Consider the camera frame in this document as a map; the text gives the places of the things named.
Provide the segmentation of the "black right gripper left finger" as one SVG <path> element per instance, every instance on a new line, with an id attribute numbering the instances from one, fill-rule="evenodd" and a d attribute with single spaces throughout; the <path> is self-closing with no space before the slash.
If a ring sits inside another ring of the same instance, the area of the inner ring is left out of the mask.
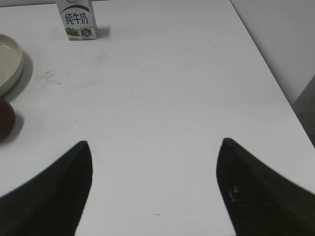
<path id="1" fill-rule="evenodd" d="M 73 236 L 93 180 L 88 142 L 80 141 L 41 173 L 0 199 L 2 236 Z"/>

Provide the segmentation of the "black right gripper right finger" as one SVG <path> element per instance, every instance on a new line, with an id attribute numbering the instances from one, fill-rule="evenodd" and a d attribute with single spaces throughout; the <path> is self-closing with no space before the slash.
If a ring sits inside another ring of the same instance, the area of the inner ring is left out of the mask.
<path id="1" fill-rule="evenodd" d="M 313 236 L 315 196 L 231 138 L 219 150 L 216 178 L 238 236 Z"/>

